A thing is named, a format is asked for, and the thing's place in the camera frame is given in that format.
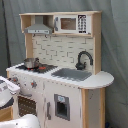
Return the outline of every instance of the gray curtain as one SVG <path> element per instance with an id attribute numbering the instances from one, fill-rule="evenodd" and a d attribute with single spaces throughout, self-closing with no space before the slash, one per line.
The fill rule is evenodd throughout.
<path id="1" fill-rule="evenodd" d="M 8 67 L 7 41 L 4 19 L 4 9 L 2 0 L 0 0 L 0 76 L 6 77 L 6 68 Z"/>
<path id="2" fill-rule="evenodd" d="M 25 58 L 20 13 L 103 11 L 102 70 L 115 77 L 106 88 L 106 121 L 114 128 L 128 128 L 128 0 L 4 0 L 11 64 Z"/>

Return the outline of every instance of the knob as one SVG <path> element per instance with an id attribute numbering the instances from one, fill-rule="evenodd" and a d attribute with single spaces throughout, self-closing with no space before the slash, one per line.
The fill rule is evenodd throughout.
<path id="1" fill-rule="evenodd" d="M 13 82 L 17 82 L 17 81 L 18 81 L 18 78 L 17 78 L 17 77 L 13 77 L 13 78 L 12 78 L 12 81 L 13 81 Z"/>
<path id="2" fill-rule="evenodd" d="M 31 82 L 31 86 L 32 86 L 32 88 L 35 88 L 37 86 L 36 82 L 35 81 L 32 81 Z"/>

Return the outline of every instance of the backsplash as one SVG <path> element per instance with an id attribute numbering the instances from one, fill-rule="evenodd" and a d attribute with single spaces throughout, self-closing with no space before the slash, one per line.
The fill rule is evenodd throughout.
<path id="1" fill-rule="evenodd" d="M 41 63 L 75 68 L 81 51 L 93 57 L 93 38 L 36 34 L 32 41 L 33 57 L 39 57 Z M 86 70 L 92 71 L 88 56 L 82 55 L 81 62 L 86 62 Z"/>

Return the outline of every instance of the shelf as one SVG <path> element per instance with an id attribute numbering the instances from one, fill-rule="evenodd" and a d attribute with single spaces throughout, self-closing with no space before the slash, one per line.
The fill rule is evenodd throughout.
<path id="1" fill-rule="evenodd" d="M 82 11 L 82 12 L 46 12 L 46 13 L 24 13 L 19 15 L 72 15 L 72 14 L 85 14 L 85 15 L 92 15 L 95 13 L 102 13 L 102 11 Z"/>
<path id="2" fill-rule="evenodd" d="M 73 33 L 52 33 L 53 35 L 66 35 L 66 36 L 85 36 L 85 37 L 93 37 L 91 34 L 73 34 Z"/>

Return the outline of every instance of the wooden countertop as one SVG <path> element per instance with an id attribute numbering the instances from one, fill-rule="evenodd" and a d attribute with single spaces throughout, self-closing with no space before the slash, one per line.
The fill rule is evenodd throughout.
<path id="1" fill-rule="evenodd" d="M 107 73 L 104 71 L 100 71 L 98 74 L 91 75 L 90 77 L 88 77 L 84 81 L 78 82 L 78 81 L 72 81 L 72 80 L 67 80 L 67 79 L 51 76 L 51 73 L 61 69 L 62 67 L 57 67 L 57 68 L 55 68 L 55 69 L 53 69 L 53 70 L 51 70 L 45 74 L 33 73 L 33 72 L 28 72 L 28 71 L 19 70 L 19 69 L 15 68 L 15 67 L 20 66 L 22 64 L 10 67 L 7 69 L 7 71 L 15 71 L 15 72 L 20 72 L 20 73 L 24 73 L 24 74 L 29 74 L 29 75 L 33 75 L 33 76 L 38 77 L 38 78 L 40 77 L 40 78 L 44 79 L 44 81 L 45 80 L 58 81 L 58 82 L 62 82 L 65 84 L 69 84 L 70 86 L 83 88 L 83 89 L 104 88 L 104 87 L 111 85 L 114 81 L 114 77 L 110 73 Z"/>

